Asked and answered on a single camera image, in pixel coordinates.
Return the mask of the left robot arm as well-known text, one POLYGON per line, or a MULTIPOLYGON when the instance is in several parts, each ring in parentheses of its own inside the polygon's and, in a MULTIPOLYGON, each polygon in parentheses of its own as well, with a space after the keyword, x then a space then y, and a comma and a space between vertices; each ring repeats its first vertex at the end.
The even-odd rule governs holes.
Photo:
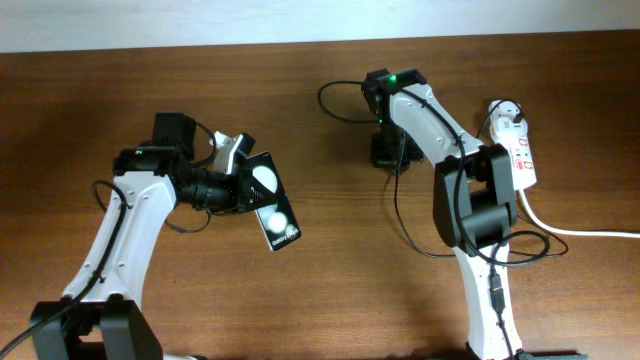
POLYGON ((166 359, 141 311, 157 238, 181 204, 207 217, 253 212, 278 251, 302 232, 271 155, 254 139, 208 134, 211 153, 195 158, 201 123, 158 113, 150 140, 121 151, 104 219, 81 269, 58 301, 38 303, 28 336, 40 359, 166 359))

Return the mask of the black smartphone with white circles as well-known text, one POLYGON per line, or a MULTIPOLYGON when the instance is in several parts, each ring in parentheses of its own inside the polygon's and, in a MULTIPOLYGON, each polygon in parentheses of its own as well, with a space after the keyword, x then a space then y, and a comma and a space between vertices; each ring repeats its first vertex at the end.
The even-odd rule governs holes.
POLYGON ((269 152, 248 159, 251 175, 273 196, 269 205, 256 210, 257 218, 271 251, 277 252, 302 236, 301 228, 289 202, 273 158, 269 152))

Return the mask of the white power strip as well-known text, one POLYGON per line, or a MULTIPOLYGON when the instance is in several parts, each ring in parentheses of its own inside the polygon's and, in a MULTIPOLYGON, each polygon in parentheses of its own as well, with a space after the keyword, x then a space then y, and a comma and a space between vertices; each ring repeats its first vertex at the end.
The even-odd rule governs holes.
POLYGON ((533 186, 537 178, 528 135, 494 143, 502 145, 509 153, 514 190, 524 190, 533 186))

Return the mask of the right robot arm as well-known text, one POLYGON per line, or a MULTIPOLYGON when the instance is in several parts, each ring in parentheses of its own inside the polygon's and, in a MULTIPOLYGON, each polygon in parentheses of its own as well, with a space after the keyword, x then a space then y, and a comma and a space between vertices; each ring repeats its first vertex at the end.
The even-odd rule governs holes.
POLYGON ((373 165, 395 175, 419 160, 434 168, 433 218, 462 273, 471 358, 516 358, 522 343, 507 277, 516 222, 508 151, 466 133, 416 69, 372 71, 361 91, 380 124, 372 140, 373 165))

